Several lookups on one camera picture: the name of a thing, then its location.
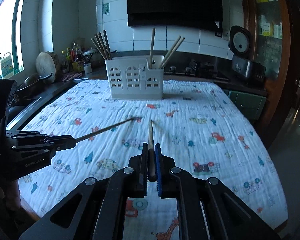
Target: wall socket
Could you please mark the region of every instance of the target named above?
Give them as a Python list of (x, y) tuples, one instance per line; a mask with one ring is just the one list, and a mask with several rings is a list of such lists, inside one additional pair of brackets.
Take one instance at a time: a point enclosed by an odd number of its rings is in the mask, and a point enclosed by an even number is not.
[(223, 30), (222, 38), (226, 41), (230, 41), (230, 31), (229, 30)]
[(110, 14), (110, 6), (109, 3), (103, 4), (103, 14), (109, 15)]

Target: bed sheet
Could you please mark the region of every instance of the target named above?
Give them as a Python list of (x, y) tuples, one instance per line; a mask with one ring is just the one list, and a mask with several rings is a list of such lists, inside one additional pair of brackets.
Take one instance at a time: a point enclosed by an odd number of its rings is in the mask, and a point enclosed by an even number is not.
[[(125, 123), (59, 151), (52, 164), (19, 179), (21, 196), (42, 217), (87, 177), (104, 179), (141, 154), (153, 120), (154, 143), (176, 166), (194, 177), (215, 176), (269, 226), (288, 218), (282, 186), (271, 158), (249, 121), (217, 85), (164, 82), (164, 99), (129, 101), (111, 98), (108, 81), (88, 80), (46, 106), (24, 130), (74, 138)], [(124, 239), (178, 239), (175, 199), (158, 198), (148, 182), (144, 199), (129, 199)]]

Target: cabinet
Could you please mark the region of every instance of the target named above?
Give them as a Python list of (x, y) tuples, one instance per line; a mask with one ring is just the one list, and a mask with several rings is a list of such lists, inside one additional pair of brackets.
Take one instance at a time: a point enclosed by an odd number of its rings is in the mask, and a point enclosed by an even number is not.
[(243, 92), (229, 91), (228, 97), (248, 120), (258, 120), (266, 98)]
[(300, 12), (293, 0), (242, 0), (249, 59), (266, 67), (265, 106), (254, 127), (268, 148), (294, 106), (300, 78)]

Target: electric appliance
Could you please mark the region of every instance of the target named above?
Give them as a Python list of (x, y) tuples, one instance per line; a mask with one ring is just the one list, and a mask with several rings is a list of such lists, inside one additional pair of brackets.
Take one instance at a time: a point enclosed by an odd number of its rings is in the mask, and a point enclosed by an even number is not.
[(236, 76), (253, 85), (263, 85), (266, 68), (248, 59), (250, 54), (251, 33), (240, 27), (233, 26), (230, 30), (229, 48), (234, 53), (232, 69)]

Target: blue gripper pad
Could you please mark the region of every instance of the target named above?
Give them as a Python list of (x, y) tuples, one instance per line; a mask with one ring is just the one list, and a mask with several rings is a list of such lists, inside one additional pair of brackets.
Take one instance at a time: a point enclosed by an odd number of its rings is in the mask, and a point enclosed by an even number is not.
[(159, 155), (161, 155), (161, 151), (157, 148), (157, 145), (154, 146), (154, 156), (155, 156), (155, 174), (157, 175), (157, 190), (158, 196), (162, 195), (162, 177), (161, 177), (161, 168)]

